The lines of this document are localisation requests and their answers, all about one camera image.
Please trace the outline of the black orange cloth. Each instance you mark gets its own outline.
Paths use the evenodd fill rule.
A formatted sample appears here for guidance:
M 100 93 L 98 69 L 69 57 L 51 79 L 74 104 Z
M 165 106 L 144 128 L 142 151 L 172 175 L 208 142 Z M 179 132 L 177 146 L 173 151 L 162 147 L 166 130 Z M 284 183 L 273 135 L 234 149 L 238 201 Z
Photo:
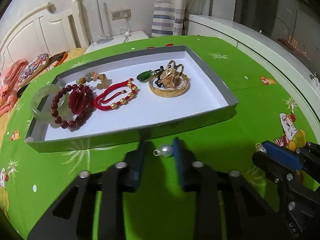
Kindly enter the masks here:
M 63 56 L 64 54 L 67 54 L 67 52 L 66 52 L 66 51 L 63 51 L 63 52 L 61 52 L 61 53 L 55 54 L 55 55 L 53 55 L 53 56 L 50 56 L 47 66 L 50 64 L 51 60 L 53 60 L 53 61 L 56 60 L 56 59 L 54 58 L 54 56 L 60 57 L 60 56 Z M 18 87 L 18 91 L 17 91 L 17 97 L 18 97 L 18 98 L 20 98 L 20 97 L 22 96 L 23 92 L 26 90 L 26 88 L 27 88 L 27 86 L 29 85 L 29 83 L 27 83 L 27 84 L 26 84 L 25 86 L 23 86 L 23 87 Z

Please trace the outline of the white window sill ledge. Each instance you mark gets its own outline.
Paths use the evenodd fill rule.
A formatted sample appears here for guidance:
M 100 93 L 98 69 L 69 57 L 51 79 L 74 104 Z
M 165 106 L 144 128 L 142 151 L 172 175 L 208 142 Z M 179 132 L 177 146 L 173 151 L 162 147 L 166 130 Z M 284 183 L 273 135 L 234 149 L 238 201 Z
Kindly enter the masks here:
M 319 117 L 319 88 L 311 79 L 311 72 L 296 57 L 265 35 L 234 21 L 213 16 L 188 15 L 189 23 L 201 25 L 225 35 L 272 64 L 300 92 Z

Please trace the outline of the white bedside table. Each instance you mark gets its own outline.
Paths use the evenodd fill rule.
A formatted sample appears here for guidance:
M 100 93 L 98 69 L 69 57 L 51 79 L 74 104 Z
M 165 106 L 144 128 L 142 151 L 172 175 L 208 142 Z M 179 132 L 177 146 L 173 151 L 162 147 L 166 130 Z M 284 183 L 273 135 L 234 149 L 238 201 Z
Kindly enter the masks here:
M 91 52 L 99 50 L 99 49 L 115 46 L 118 44 L 123 44 L 126 42 L 132 42 L 132 41 L 138 41 L 138 40 L 144 40 L 144 39 L 148 39 L 148 38 L 149 38 L 148 35 L 146 35 L 146 33 L 144 33 L 144 31 L 142 31 L 142 30 L 129 32 L 128 36 L 117 35 L 117 36 L 112 37 L 112 40 L 107 41 L 106 43 L 103 43 L 103 44 L 92 43 L 88 47 L 88 49 L 85 51 L 85 54 L 91 53 Z

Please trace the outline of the wall power socket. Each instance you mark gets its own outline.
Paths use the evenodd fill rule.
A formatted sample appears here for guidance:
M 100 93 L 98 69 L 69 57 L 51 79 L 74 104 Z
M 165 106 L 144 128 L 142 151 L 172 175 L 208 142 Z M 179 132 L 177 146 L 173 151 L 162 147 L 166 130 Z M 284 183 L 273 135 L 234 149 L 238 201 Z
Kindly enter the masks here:
M 124 9 L 124 10 L 111 12 L 111 17 L 113 21 L 130 18 L 131 10 Z

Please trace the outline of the sailboat print curtain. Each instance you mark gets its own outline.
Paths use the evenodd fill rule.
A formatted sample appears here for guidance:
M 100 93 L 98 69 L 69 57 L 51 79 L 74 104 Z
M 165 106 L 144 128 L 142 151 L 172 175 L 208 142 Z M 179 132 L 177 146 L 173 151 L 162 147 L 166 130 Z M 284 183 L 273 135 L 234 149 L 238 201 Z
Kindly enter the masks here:
M 151 36 L 180 36 L 184 18 L 194 0 L 155 0 Z

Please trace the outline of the dark red flower ornament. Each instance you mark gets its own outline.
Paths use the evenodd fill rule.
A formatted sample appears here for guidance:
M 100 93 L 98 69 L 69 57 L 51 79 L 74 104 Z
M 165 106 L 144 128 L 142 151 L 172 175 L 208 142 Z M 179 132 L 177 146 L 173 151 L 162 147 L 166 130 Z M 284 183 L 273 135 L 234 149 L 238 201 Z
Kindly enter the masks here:
M 69 95 L 68 107 L 74 115 L 93 110 L 93 92 L 88 86 L 72 85 Z

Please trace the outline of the white pearl with hook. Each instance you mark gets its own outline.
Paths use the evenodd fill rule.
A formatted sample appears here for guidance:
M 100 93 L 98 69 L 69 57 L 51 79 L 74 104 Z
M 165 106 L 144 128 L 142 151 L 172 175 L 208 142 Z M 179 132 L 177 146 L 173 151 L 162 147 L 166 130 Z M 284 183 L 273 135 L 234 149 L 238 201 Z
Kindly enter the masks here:
M 164 144 L 158 149 L 153 151 L 153 155 L 156 157 L 170 157 L 174 155 L 174 149 L 172 145 Z

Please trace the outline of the grey white jewelry tray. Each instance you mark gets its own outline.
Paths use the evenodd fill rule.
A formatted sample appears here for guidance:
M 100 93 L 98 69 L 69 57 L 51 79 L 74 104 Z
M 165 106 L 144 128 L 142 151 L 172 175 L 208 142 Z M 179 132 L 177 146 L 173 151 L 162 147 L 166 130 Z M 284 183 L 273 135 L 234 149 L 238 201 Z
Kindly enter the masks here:
M 186 46 L 131 51 L 86 63 L 58 74 L 53 83 L 73 84 L 90 70 L 118 83 L 170 60 L 183 64 L 190 81 L 180 96 L 163 98 L 147 83 L 137 83 L 137 95 L 111 111 L 95 110 L 79 129 L 71 131 L 33 119 L 25 142 L 37 152 L 58 152 L 113 146 L 189 131 L 232 118 L 238 100 L 213 69 Z

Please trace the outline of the pale green jade bangle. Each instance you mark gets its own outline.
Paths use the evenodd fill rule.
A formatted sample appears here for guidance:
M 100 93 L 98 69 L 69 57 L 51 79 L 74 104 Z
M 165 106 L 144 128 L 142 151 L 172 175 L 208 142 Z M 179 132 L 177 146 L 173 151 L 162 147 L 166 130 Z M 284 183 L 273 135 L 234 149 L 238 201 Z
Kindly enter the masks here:
M 54 118 L 51 115 L 51 104 L 54 96 L 61 90 L 62 86 L 58 84 L 46 85 L 40 88 L 32 97 L 30 102 L 30 110 L 34 118 L 45 124 L 52 123 Z M 57 110 L 62 117 L 70 113 L 68 108 L 69 94 L 63 94 L 59 103 L 57 104 Z

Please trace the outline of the white round pearl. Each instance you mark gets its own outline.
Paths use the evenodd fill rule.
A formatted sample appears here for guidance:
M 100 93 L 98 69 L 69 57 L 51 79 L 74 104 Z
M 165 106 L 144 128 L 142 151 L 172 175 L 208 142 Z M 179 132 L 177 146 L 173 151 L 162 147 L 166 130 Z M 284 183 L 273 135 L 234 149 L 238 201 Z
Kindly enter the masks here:
M 264 146 L 261 143 L 257 143 L 255 145 L 255 148 L 257 152 L 263 152 L 264 154 L 267 154 L 266 148 L 264 148 Z

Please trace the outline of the green cartoon print cloth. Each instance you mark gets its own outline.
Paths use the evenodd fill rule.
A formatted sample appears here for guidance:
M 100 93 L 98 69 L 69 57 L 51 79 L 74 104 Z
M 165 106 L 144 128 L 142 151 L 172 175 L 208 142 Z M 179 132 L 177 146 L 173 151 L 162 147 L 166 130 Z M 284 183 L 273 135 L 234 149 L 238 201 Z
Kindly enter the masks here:
M 227 42 L 204 36 L 150 38 L 120 44 L 80 56 L 33 81 L 10 114 L 1 117 L 1 211 L 18 234 L 29 231 L 78 172 L 100 172 L 136 143 L 65 152 L 39 153 L 24 142 L 31 123 L 30 100 L 34 93 L 63 72 L 104 57 L 185 45 L 203 59 L 235 94 L 238 105 L 231 119 L 178 135 L 198 159 L 212 168 L 238 170 L 269 204 L 278 207 L 277 189 L 251 161 L 255 145 L 283 136 L 280 114 L 292 116 L 295 127 L 316 142 L 318 130 L 303 113 L 303 105 L 287 92 L 279 79 Z M 128 239 L 192 239 L 194 200 L 178 184 L 172 158 L 149 153 L 136 193 L 124 194 L 125 230 Z

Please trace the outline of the folded pink blanket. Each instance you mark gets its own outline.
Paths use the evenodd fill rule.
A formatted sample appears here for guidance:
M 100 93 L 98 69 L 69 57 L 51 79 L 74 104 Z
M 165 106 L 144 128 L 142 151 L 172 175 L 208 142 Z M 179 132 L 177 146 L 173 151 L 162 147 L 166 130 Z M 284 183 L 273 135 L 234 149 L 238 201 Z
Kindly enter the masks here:
M 1 75 L 1 113 L 12 108 L 17 100 L 18 78 L 21 71 L 28 65 L 27 60 L 12 63 Z

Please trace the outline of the patterned embroidered pillow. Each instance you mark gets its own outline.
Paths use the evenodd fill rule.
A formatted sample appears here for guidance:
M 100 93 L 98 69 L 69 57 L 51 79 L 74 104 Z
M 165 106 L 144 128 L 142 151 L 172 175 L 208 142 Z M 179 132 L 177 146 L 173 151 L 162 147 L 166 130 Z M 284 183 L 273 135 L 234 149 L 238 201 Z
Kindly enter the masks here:
M 29 63 L 20 73 L 18 78 L 18 87 L 23 87 L 29 83 L 35 76 L 42 72 L 48 64 L 49 54 L 43 53 L 38 55 Z

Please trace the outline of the white wooden headboard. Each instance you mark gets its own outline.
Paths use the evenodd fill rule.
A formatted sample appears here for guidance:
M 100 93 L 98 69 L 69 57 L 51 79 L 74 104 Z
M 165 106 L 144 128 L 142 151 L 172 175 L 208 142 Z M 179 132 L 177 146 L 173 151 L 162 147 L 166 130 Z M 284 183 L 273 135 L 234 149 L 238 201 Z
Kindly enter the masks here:
M 75 48 L 89 47 L 81 1 L 53 14 L 51 3 L 36 7 L 14 25 L 1 42 L 1 70 L 19 59 L 32 61 L 41 53 L 50 56 Z

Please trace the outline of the white standing lamp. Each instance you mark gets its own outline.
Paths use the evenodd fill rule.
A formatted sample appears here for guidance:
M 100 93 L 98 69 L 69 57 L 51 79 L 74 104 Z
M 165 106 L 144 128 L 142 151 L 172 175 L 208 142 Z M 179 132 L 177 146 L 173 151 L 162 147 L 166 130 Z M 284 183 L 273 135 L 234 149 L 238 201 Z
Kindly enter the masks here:
M 100 12 L 100 7 L 99 7 L 99 0 L 95 0 L 96 2 L 96 9 L 97 9 L 97 17 L 98 17 L 98 22 L 99 22 L 99 27 L 100 27 L 100 36 L 96 41 L 96 44 L 106 44 L 108 42 L 111 42 L 113 40 L 113 37 L 107 37 L 104 31 L 103 27 L 103 22 L 101 18 L 101 12 Z

